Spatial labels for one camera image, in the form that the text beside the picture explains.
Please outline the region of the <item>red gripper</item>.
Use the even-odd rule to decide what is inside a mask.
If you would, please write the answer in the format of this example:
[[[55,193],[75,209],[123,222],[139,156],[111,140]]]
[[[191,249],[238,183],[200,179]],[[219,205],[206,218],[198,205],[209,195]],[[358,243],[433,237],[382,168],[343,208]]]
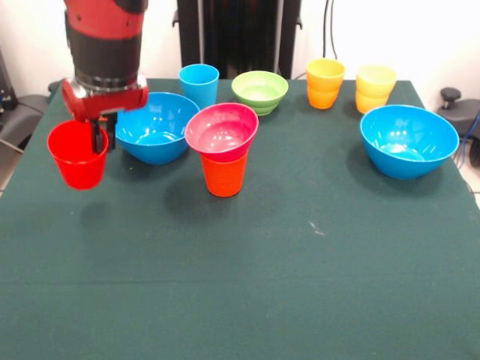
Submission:
[[[92,151],[100,154],[107,148],[104,129],[99,117],[106,115],[108,150],[116,147],[116,124],[118,111],[130,111],[142,108],[149,98],[149,86],[144,76],[139,75],[136,82],[119,91],[93,91],[81,85],[74,78],[61,81],[61,93],[64,103],[74,120],[90,120]]]

